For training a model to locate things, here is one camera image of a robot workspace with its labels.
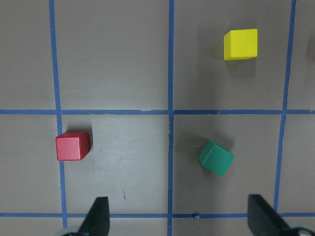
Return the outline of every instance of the yellow block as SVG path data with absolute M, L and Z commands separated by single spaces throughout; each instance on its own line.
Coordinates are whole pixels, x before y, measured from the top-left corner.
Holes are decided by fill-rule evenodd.
M 258 55 L 258 30 L 231 30 L 224 36 L 224 60 L 244 60 Z

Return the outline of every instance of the red cube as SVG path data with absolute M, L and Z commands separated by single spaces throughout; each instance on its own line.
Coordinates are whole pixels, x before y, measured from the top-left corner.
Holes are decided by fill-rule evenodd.
M 65 132 L 56 137 L 57 159 L 59 161 L 79 161 L 90 151 L 87 131 Z

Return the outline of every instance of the green cube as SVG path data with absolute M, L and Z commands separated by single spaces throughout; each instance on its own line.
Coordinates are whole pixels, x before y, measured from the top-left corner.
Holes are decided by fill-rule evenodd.
M 224 176 L 234 160 L 234 155 L 226 148 L 209 140 L 198 159 L 204 168 Z

